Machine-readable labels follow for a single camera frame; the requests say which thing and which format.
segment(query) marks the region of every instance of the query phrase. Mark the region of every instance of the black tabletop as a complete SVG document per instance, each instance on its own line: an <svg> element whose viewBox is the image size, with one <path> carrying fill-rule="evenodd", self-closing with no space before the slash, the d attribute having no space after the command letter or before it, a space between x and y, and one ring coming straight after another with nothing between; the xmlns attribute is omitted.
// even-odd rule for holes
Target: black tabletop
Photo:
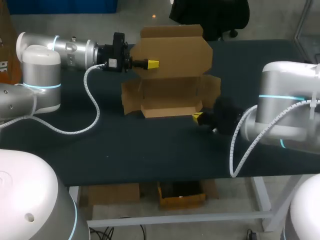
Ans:
<svg viewBox="0 0 320 240"><path fill-rule="evenodd" d="M221 94L248 108L258 101L261 72L273 61L302 61L286 40L211 42L211 75L221 78ZM55 127L77 131L91 124L96 111L83 86L83 72L62 72L61 108L39 115ZM230 137L208 133L190 116L144 119L139 112L124 116L121 83L133 72L96 70L88 85L101 109L101 119L80 135L61 135L33 120L3 130L0 147L33 153L52 166L67 186L146 181L228 178ZM238 163L249 143L235 148ZM318 155L258 146L239 177L320 173Z"/></svg>

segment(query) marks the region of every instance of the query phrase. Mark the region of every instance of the metal table frame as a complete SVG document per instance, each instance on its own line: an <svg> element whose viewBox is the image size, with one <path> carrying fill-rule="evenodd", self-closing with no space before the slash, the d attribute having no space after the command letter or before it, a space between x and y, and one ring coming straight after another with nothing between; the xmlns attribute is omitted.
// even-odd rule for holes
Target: metal table frame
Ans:
<svg viewBox="0 0 320 240"><path fill-rule="evenodd" d="M290 202L296 189L305 181L303 175L293 175L289 178L282 192L272 205L267 193L263 177L251 177L259 211L252 212L228 212L209 214L188 214L188 215L166 215L133 217L122 219L88 220L91 228L104 228L115 226L147 225L147 224L170 224L170 223L190 223L190 222L213 222L228 220L249 220L262 219L262 227L265 232L273 232L280 225L287 214ZM80 186L72 186L69 193L76 203L79 203Z"/></svg>
<svg viewBox="0 0 320 240"><path fill-rule="evenodd" d="M298 48L300 54L306 60L310 60L310 59L309 59L304 47L300 43L299 37L300 37L300 34L301 34L301 30L302 30L305 18L307 17L308 11L309 11L310 7L312 6L313 2L314 2L314 0L305 0L305 4L304 4L304 8L303 8L303 11L302 11L302 14L301 14L301 18L300 18L300 21L299 21L299 24L298 24L298 27L296 29L296 32L295 32L295 35L294 35L294 39L293 39L294 44Z"/></svg>

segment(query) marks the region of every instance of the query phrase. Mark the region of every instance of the black chair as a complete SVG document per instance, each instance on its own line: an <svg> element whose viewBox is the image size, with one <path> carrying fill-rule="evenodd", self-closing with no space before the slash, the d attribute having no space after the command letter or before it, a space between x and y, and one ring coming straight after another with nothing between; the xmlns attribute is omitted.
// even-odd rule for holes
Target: black chair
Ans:
<svg viewBox="0 0 320 240"><path fill-rule="evenodd" d="M250 18L248 0L174 0L169 16L180 24L200 24L206 41L223 40L223 33L238 35Z"/></svg>

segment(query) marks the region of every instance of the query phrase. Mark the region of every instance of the cardboard box under table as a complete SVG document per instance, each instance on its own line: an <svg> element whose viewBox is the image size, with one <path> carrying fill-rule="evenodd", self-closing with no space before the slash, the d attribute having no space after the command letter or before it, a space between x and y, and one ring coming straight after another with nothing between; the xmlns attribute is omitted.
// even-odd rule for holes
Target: cardboard box under table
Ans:
<svg viewBox="0 0 320 240"><path fill-rule="evenodd" d="M130 51L134 60L159 61L140 76L122 83L124 114L142 111L146 118L183 116L212 108L221 80L203 74L212 66L213 50L200 25L156 26L142 29Z"/></svg>

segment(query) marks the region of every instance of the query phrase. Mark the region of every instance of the floor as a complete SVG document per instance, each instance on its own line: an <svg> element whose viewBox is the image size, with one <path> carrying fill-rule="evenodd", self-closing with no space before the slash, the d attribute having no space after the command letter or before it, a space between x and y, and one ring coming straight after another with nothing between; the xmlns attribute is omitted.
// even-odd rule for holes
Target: floor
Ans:
<svg viewBox="0 0 320 240"><path fill-rule="evenodd" d="M236 40L292 39L305 0L248 0L250 21ZM119 0L116 14L13 15L18 33L33 32L70 38L92 39L111 44L114 32L125 33L135 44L144 26L175 25L168 18L170 0Z"/></svg>
<svg viewBox="0 0 320 240"><path fill-rule="evenodd" d="M250 21L245 29L238 31L239 35L235 41L294 37L305 0L248 0L248 2ZM67 38L77 36L95 40L100 44L111 44L113 33L123 32L126 41L134 44L139 41L143 26L175 25L176 23L168 18L170 10L170 0L119 0L116 14L13 15L12 21L18 33L34 32ZM273 202L288 177L266 177L264 180ZM253 190L248 179L218 179L216 184L220 199L212 199L204 207L189 212L256 210ZM142 199L138 204L95 206L93 219L182 213L159 211L155 201L155 199ZM260 220L147 225L146 232L149 240L244 240L248 228L259 232L260 240L280 239L281 228L275 232L263 233ZM142 232L138 226L116 227L112 239L140 240Z"/></svg>
<svg viewBox="0 0 320 240"><path fill-rule="evenodd" d="M289 176L265 177L265 185L273 203ZM154 183L140 185L140 190L147 193L139 203L96 205L90 214L94 220L121 217L150 217L181 214L205 214L227 212L257 211L258 206L253 193L250 179L217 179L216 187L219 199L210 199L203 207L189 210L159 210L156 186ZM197 222L146 225L147 239L203 239L203 240L245 240L247 229L258 232L259 240L279 240L282 226L275 232L263 232L261 220ZM141 240L142 231L139 226L115 227L113 240Z"/></svg>

